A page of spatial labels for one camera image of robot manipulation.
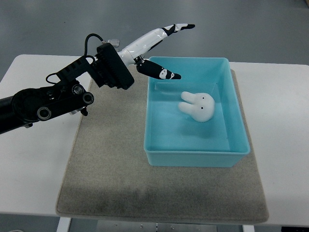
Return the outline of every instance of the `light blue container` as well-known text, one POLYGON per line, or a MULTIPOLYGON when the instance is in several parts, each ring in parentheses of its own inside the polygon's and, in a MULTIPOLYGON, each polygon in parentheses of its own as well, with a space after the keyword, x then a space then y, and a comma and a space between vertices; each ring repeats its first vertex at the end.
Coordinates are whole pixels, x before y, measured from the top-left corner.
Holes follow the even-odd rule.
POLYGON ((250 152, 234 82, 225 58, 151 57, 182 76, 148 79, 144 149, 153 166, 232 167, 250 152), (196 122, 178 109, 181 93, 204 92, 214 116, 196 122))

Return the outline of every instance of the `gray carpet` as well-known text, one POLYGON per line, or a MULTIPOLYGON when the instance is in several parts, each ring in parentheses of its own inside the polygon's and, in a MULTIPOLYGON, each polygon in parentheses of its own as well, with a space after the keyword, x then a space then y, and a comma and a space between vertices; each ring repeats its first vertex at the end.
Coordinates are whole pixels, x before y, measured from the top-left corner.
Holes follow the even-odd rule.
POLYGON ((265 196, 244 115, 251 153, 234 167, 150 166, 143 149, 147 77, 135 67, 129 70, 135 83, 128 90, 91 85, 95 103, 76 134, 57 213, 166 223, 266 221, 265 196))

